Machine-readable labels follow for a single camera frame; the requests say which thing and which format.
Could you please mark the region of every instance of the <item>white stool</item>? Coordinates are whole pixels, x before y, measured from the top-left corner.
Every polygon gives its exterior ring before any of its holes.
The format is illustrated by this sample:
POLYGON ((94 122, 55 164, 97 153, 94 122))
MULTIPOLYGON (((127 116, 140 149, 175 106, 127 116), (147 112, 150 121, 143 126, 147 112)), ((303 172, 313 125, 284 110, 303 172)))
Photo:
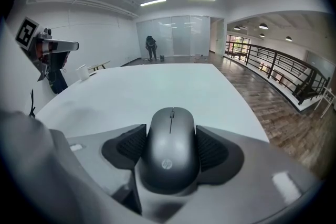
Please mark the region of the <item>white stool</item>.
POLYGON ((326 113, 326 111, 328 110, 328 108, 331 106, 332 102, 334 101, 335 96, 331 93, 331 89, 327 89, 326 87, 324 94, 321 98, 321 100, 319 101, 319 103, 317 104, 316 108, 319 106, 319 104, 321 103, 322 99, 326 99, 326 101, 328 102, 328 105, 326 107, 326 109, 324 110, 324 112, 321 115, 321 118, 324 116, 324 114, 326 113))

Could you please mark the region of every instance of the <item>railing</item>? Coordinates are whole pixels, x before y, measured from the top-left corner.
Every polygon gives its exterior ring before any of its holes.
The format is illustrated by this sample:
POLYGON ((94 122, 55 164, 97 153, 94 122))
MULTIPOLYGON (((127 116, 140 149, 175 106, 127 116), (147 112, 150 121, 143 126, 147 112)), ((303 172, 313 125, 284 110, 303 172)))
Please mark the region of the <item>railing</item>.
POLYGON ((330 80, 300 59, 258 45, 227 41, 225 54, 265 72, 268 79, 272 78, 288 89, 299 105, 323 94, 330 80))

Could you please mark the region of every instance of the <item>black computer mouse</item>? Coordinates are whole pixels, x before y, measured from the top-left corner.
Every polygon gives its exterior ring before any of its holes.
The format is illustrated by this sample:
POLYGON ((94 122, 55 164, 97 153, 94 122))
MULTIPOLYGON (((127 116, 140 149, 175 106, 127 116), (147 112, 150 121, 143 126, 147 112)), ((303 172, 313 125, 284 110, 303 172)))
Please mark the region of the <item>black computer mouse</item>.
POLYGON ((156 193, 173 194, 193 183, 200 171, 194 119, 183 108, 164 108, 152 119, 139 160, 140 178, 156 193))

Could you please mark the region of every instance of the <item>white mug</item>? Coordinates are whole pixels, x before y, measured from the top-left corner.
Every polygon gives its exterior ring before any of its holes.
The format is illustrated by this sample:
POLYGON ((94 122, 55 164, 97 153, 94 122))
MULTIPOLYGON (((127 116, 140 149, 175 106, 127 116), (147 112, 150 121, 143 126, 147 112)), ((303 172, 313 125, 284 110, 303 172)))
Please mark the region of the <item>white mug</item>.
POLYGON ((86 65, 82 65, 81 67, 76 69, 78 77, 80 80, 86 80, 89 78, 89 71, 86 65))

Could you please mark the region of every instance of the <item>wood plank floor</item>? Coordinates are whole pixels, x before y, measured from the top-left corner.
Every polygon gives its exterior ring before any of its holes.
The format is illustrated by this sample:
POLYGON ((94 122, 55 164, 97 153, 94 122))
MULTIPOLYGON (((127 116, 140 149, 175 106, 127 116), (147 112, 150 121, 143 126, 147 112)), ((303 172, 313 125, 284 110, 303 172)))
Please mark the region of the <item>wood plank floor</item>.
POLYGON ((298 112, 277 90, 247 68, 210 52, 209 57, 166 57, 164 62, 136 60, 129 65, 163 63, 212 63, 237 89, 261 122, 271 144, 325 178, 336 148, 336 111, 322 101, 316 111, 298 112))

